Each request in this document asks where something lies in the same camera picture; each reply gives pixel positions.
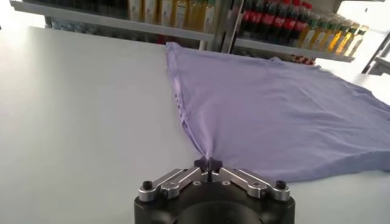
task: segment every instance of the white tabletop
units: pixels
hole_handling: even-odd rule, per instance
[[[390,99],[386,77],[340,76]],[[0,32],[1,224],[133,223],[140,183],[198,157],[180,126],[164,46]],[[291,184],[296,223],[387,223],[389,185],[379,171]]]

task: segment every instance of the white shelf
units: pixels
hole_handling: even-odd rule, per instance
[[[209,33],[201,33],[191,30],[159,26],[155,24],[139,23],[126,19],[117,19],[46,5],[22,2],[20,0],[11,0],[10,3],[16,11],[62,18],[70,21],[77,21],[80,23],[97,24],[101,26],[115,27],[126,30],[135,30],[147,33],[156,33],[192,40],[212,41],[214,38],[214,36]]]
[[[288,47],[288,46],[282,46],[277,44],[270,44],[270,43],[255,41],[255,40],[243,39],[243,38],[237,38],[235,46],[258,49],[262,51],[278,52],[282,54],[301,55],[305,57],[324,58],[324,59],[344,61],[344,62],[351,62],[355,59],[353,57],[346,57],[343,55],[336,55],[336,54],[331,54],[326,52],[312,51],[308,49]]]

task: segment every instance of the lavender fabric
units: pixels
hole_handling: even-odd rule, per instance
[[[167,44],[183,127],[225,165],[303,181],[390,170],[390,106],[312,66]]]

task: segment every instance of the red label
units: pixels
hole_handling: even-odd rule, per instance
[[[274,18],[275,18],[274,15],[266,14],[266,15],[263,17],[263,23],[268,24],[268,25],[271,25],[272,22],[274,21]]]
[[[292,30],[295,26],[295,20],[287,18],[283,27],[289,30]]]
[[[251,11],[245,11],[243,15],[243,20],[248,21],[250,19],[250,15],[252,14]]]
[[[303,31],[303,29],[306,27],[306,25],[307,25],[307,23],[297,21],[297,23],[294,26],[294,30]]]
[[[260,20],[261,20],[261,13],[252,12],[251,13],[251,17],[252,17],[252,22],[253,23],[259,23]]]
[[[284,22],[285,22],[284,18],[276,17],[275,20],[274,20],[274,26],[275,27],[282,27]]]

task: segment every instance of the bottle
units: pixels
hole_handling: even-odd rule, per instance
[[[188,28],[191,30],[201,30],[200,26],[203,21],[200,22],[202,8],[204,6],[203,0],[191,0],[190,2],[190,14],[188,15]]]
[[[322,43],[322,40],[324,39],[325,34],[328,31],[328,28],[329,28],[328,25],[329,25],[329,18],[326,15],[322,15],[321,19],[318,22],[317,29],[316,29],[312,39],[310,40],[310,44],[308,46],[308,49],[315,50],[315,51],[317,51],[317,49],[319,49],[319,47]]]
[[[309,47],[310,41],[313,38],[314,34],[316,33],[319,18],[320,16],[317,13],[311,13],[310,22],[308,23],[306,30],[304,30],[304,32],[300,34],[297,47],[301,47],[301,48]]]
[[[261,18],[263,17],[263,11],[264,11],[264,1],[263,0],[254,0],[253,3],[253,10],[251,14],[251,33],[250,37],[252,38],[258,38],[258,30],[260,28],[261,24]]]
[[[239,36],[250,37],[250,28],[254,26],[251,20],[253,5],[253,0],[247,0],[245,2],[243,18],[239,28]]]
[[[132,21],[141,21],[141,0],[129,0],[129,18]]]
[[[327,49],[327,52],[336,53],[336,51],[340,47],[341,43],[344,41],[346,35],[348,34],[351,23],[352,23],[351,20],[345,20],[342,23],[339,32],[336,34],[335,38],[331,41],[331,43]]]
[[[157,22],[157,0],[144,0],[145,23],[153,24]]]
[[[172,10],[173,10],[173,0],[161,0],[160,1],[160,19],[159,22],[162,26],[171,26],[172,25]]]
[[[211,33],[214,27],[215,0],[208,0],[205,10],[204,23],[202,30],[205,33]]]
[[[345,56],[353,57],[353,55],[358,50],[361,42],[363,42],[363,36],[367,32],[368,26],[362,26],[358,31],[358,35],[353,39],[352,44],[349,46]]]
[[[302,5],[299,7],[299,15],[297,17],[297,22],[295,23],[294,28],[292,28],[290,38],[289,38],[290,41],[288,45],[290,46],[297,45],[299,35],[308,25],[307,22],[309,20],[311,7],[312,7],[311,4],[307,2],[303,2]]]
[[[173,6],[173,19],[172,23],[176,28],[184,28],[187,22],[188,15],[188,1],[175,0]]]
[[[279,37],[278,37],[279,44],[283,44],[283,45],[289,44],[290,34],[293,31],[293,28],[298,18],[299,5],[300,5],[299,0],[292,0],[292,5],[290,5],[289,9],[287,10],[285,22],[283,23],[283,27],[279,33]]]
[[[336,54],[345,54],[349,45],[353,41],[356,32],[359,29],[359,24],[353,23],[351,28],[348,30],[348,33],[344,39],[344,41],[341,43],[340,47],[337,49]]]
[[[267,36],[267,40],[276,43],[280,30],[282,29],[282,25],[285,22],[288,5],[290,4],[290,0],[283,0],[279,2],[276,6],[276,13],[274,22],[271,24],[269,28],[269,33]]]
[[[341,27],[340,21],[337,18],[333,18],[329,22],[328,31],[326,32],[324,39],[322,39],[322,42],[318,47],[317,51],[326,51],[326,49],[329,47],[329,44],[335,38],[335,35],[340,29],[340,27]]]
[[[264,2],[263,16],[261,17],[260,25],[257,30],[259,39],[267,39],[269,27],[274,22],[276,6],[276,0],[266,0]]]

